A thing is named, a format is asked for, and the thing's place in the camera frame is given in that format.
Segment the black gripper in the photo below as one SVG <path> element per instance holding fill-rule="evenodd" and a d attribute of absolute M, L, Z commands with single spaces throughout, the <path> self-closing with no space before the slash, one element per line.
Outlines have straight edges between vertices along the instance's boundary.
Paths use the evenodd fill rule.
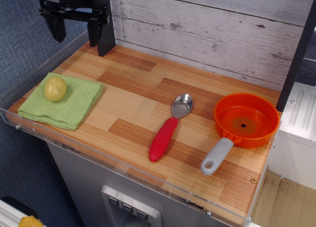
<path fill-rule="evenodd" d="M 62 42 L 66 36 L 64 20 L 87 23 L 90 46 L 95 47 L 109 17 L 107 4 L 101 0 L 38 0 L 40 14 L 44 17 L 53 38 Z"/>

